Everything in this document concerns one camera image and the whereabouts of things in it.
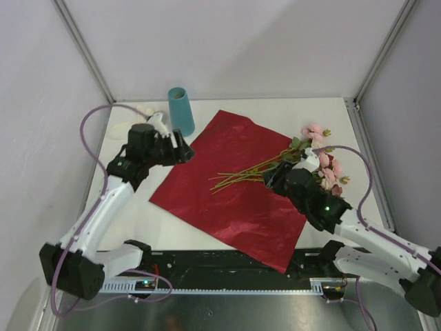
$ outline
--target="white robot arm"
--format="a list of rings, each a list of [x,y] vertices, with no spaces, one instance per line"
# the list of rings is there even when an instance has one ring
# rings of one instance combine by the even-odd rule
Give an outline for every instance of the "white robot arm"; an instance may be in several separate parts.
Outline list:
[[[415,309],[430,316],[439,316],[441,276],[424,261],[441,267],[441,248],[432,252],[368,219],[360,220],[356,209],[316,184],[311,172],[319,165],[317,155],[307,148],[302,161],[295,166],[282,162],[275,170],[265,174],[265,185],[276,194],[288,197],[317,230],[346,238],[369,251],[362,252],[330,241],[323,252],[339,271],[366,277],[392,288]]]
[[[57,288],[82,299],[95,297],[104,281],[143,267],[151,252],[144,243],[128,240],[109,252],[97,250],[114,215],[136,192],[151,167],[186,163],[194,156],[179,130],[174,130],[173,135],[168,132],[162,116],[155,113],[147,123],[132,126],[127,144],[107,166],[106,191],[91,205],[96,205],[97,200],[101,200],[100,204],[96,209],[85,210],[56,245],[47,243],[42,247],[39,255],[49,285],[66,248],[69,251],[61,261]]]

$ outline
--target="red sheet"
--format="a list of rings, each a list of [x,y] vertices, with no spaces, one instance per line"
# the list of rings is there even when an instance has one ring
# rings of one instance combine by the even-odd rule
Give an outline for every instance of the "red sheet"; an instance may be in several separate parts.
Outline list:
[[[235,183],[212,194],[218,172],[266,161],[291,142],[247,117],[219,110],[193,142],[195,157],[178,165],[150,201],[260,262],[285,272],[305,225],[284,197],[259,182]]]

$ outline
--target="blue cylinder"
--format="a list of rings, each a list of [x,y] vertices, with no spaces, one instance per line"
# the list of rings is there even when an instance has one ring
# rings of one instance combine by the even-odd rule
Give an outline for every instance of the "blue cylinder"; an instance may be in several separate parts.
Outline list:
[[[173,129],[181,130],[184,137],[194,132],[192,108],[184,88],[172,88],[168,91],[168,108]]]

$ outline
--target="white table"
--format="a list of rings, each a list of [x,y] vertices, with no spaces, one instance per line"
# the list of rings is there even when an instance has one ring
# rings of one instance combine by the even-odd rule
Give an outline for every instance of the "white table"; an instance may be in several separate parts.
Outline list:
[[[127,103],[130,106],[143,106],[168,113],[166,101]],[[205,128],[218,110],[226,110],[249,117],[254,123],[265,126],[288,137],[300,136],[300,129],[309,123],[319,123],[330,129],[332,135],[326,142],[330,145],[342,144],[358,149],[351,122],[341,98],[325,99],[247,99],[192,101],[196,124],[194,134],[186,138],[191,143]],[[127,139],[127,130],[139,116],[123,108],[114,108],[107,126],[100,152],[100,160],[107,164],[120,150]],[[362,161],[354,154],[344,150],[332,153],[340,159],[346,175],[351,182],[344,187],[343,196],[357,206],[367,188],[368,179]],[[166,178],[171,167],[154,167],[136,194],[116,215],[113,224],[104,236],[100,249],[111,250],[119,247],[127,239],[136,239],[151,245],[153,250],[226,250],[230,246],[194,228],[174,215],[149,202],[149,198]],[[90,189],[90,202],[101,189],[103,175],[96,170]],[[363,208],[363,214],[382,226],[380,212],[371,194]],[[298,240],[297,248],[323,247],[330,239],[343,241],[327,232],[319,232],[308,223]]]

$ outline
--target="flower bouquet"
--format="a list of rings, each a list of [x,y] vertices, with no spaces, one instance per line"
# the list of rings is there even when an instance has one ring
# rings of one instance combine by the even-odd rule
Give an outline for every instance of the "flower bouquet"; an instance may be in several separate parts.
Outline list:
[[[318,149],[325,147],[325,138],[331,135],[331,130],[323,130],[320,125],[311,124],[303,128],[301,134],[301,139],[293,137],[292,142],[287,148],[271,159],[253,165],[240,172],[219,172],[219,177],[214,177],[212,179],[222,179],[222,181],[211,188],[213,194],[242,181],[263,182],[262,174],[276,168],[281,161],[288,161],[294,165],[297,164],[300,162],[300,156],[305,148]],[[339,184],[348,184],[350,178],[348,176],[343,176],[342,164],[330,154],[332,152],[333,150],[320,152],[320,167],[314,171],[312,175],[324,190],[328,190],[333,195],[339,197],[343,192],[343,189]]]

